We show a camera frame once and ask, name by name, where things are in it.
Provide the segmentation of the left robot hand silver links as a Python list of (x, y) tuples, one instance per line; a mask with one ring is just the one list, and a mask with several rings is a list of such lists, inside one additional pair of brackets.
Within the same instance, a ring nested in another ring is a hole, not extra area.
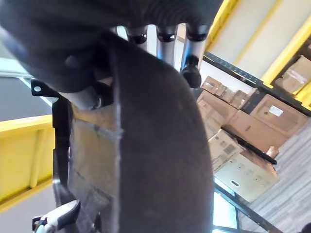
[(73, 200), (32, 219), (34, 233), (55, 233), (74, 223), (80, 211), (80, 201)]

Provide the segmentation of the right robot hand black cloth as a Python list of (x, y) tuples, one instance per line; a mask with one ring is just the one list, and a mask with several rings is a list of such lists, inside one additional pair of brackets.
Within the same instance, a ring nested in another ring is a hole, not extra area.
[(136, 90), (178, 76), (173, 66), (142, 50), (148, 25), (168, 41), (187, 26), (191, 41), (204, 41), (220, 0), (3, 0), (3, 42), (21, 65), (77, 107), (104, 100), (96, 74), (116, 77)]

